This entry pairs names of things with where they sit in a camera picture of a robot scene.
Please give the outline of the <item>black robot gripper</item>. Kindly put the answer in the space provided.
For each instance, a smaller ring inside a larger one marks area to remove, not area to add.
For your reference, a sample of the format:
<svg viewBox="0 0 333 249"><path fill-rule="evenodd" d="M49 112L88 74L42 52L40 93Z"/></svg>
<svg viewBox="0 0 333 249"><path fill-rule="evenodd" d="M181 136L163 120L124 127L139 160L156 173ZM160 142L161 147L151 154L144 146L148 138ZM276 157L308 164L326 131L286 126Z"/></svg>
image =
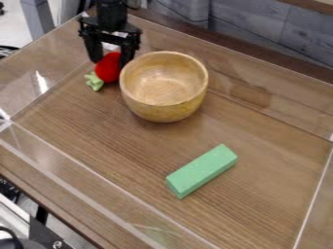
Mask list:
<svg viewBox="0 0 333 249"><path fill-rule="evenodd" d="M140 46L141 29L124 22L116 29L102 27L93 17L78 18L78 37L82 39L89 60L97 63L102 58L102 42L120 46L119 68L135 57Z"/></svg>

